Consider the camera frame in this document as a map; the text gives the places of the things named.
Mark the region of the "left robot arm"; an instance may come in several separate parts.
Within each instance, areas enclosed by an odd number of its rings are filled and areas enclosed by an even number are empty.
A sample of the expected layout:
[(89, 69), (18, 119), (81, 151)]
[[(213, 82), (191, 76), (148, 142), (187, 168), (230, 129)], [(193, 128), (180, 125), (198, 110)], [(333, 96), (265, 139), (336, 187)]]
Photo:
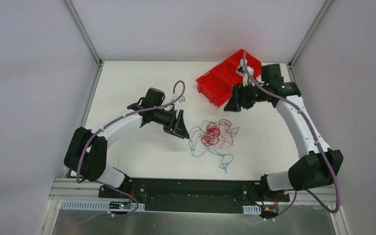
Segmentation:
[(77, 128), (67, 149), (64, 165), (76, 172), (79, 182), (88, 180), (110, 185), (116, 197), (126, 197), (130, 191), (130, 185), (125, 182), (128, 176), (107, 164), (108, 148), (126, 134), (151, 122), (160, 124), (168, 134), (189, 138), (184, 111), (176, 109), (176, 104), (182, 98), (183, 95), (175, 95), (165, 104), (164, 92), (149, 88), (144, 97), (127, 106), (117, 118), (93, 129)]

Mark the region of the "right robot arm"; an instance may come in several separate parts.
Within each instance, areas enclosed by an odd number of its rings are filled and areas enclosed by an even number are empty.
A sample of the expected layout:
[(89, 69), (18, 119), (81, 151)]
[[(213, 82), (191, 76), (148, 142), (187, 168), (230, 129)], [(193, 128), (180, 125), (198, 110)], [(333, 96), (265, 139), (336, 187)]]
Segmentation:
[(321, 137), (306, 113), (304, 100), (294, 82), (285, 82), (280, 66), (261, 67), (261, 82), (251, 74), (250, 66), (239, 65), (243, 81), (233, 85), (225, 111), (250, 109), (257, 102), (269, 102), (286, 123), (298, 150), (299, 160), (288, 170), (265, 174), (260, 179), (259, 196), (272, 200), (283, 190), (308, 190), (334, 184), (343, 162), (340, 150), (333, 150)]

